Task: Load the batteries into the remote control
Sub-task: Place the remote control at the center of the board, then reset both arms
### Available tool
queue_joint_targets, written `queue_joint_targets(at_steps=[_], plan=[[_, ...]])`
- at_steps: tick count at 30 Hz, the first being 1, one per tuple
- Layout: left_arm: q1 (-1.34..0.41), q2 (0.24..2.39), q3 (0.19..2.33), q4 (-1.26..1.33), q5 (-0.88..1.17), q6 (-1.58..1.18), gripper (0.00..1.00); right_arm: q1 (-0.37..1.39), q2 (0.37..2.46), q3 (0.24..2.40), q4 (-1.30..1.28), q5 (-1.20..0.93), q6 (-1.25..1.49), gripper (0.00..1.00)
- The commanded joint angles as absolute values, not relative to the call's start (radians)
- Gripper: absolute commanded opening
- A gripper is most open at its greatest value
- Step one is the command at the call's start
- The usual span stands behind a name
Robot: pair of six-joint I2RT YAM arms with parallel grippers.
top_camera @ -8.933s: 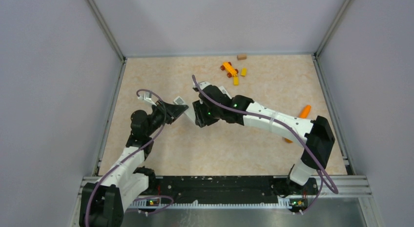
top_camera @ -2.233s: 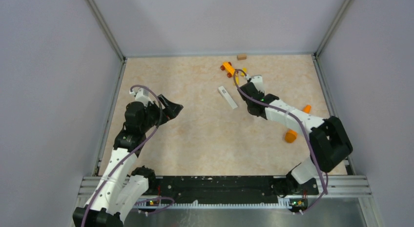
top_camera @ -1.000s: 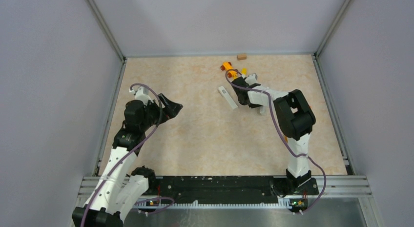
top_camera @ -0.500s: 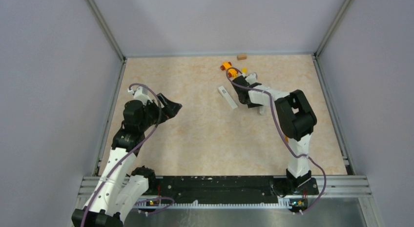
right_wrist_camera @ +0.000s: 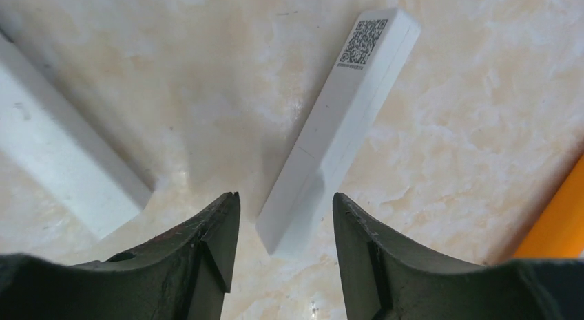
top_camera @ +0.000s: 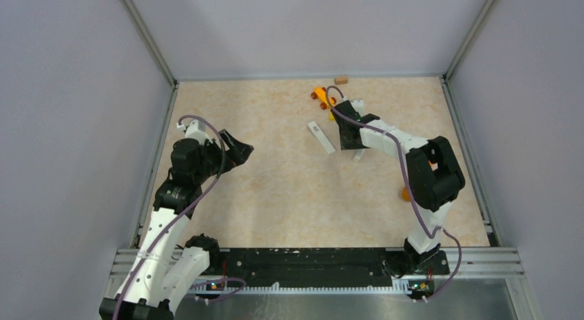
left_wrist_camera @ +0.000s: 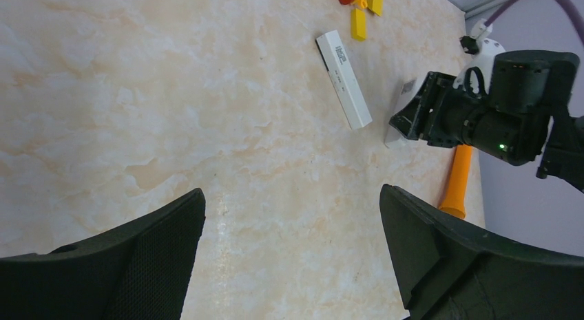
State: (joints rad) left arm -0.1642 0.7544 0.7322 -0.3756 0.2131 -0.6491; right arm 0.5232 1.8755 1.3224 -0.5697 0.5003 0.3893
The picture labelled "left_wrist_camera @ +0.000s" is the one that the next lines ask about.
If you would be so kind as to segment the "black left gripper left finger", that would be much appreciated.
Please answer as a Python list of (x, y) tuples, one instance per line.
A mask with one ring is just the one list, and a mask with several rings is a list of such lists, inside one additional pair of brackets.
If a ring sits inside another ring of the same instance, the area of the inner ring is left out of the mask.
[(1, 259), (2, 319), (179, 319), (205, 223), (194, 189), (104, 233)]

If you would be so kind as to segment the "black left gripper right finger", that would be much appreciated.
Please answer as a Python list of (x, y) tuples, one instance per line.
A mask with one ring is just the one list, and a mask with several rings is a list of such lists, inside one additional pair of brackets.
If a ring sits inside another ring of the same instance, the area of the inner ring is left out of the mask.
[(582, 319), (583, 258), (502, 237), (384, 185), (379, 209), (411, 319)]

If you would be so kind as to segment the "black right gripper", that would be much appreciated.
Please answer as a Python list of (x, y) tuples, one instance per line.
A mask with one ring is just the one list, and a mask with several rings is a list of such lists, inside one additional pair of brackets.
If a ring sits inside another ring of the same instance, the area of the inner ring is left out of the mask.
[(469, 143), (464, 125), (470, 99), (456, 78), (428, 72), (406, 81), (389, 125), (406, 140), (425, 140), (431, 147), (453, 148)]

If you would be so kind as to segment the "white remote control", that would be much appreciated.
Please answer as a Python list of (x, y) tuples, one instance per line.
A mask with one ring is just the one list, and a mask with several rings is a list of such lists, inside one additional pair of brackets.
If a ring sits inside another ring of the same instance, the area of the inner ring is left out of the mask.
[(338, 31), (326, 32), (315, 42), (350, 128), (367, 126), (373, 119)]

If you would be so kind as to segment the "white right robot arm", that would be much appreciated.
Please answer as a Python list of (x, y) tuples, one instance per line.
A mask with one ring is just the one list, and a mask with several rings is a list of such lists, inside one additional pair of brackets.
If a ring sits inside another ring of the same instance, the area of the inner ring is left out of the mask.
[(429, 72), (390, 119), (408, 140), (468, 145), (513, 166), (540, 160), (536, 176), (583, 189), (583, 119), (568, 111), (580, 64), (570, 52), (520, 50), (494, 58), (490, 72)]

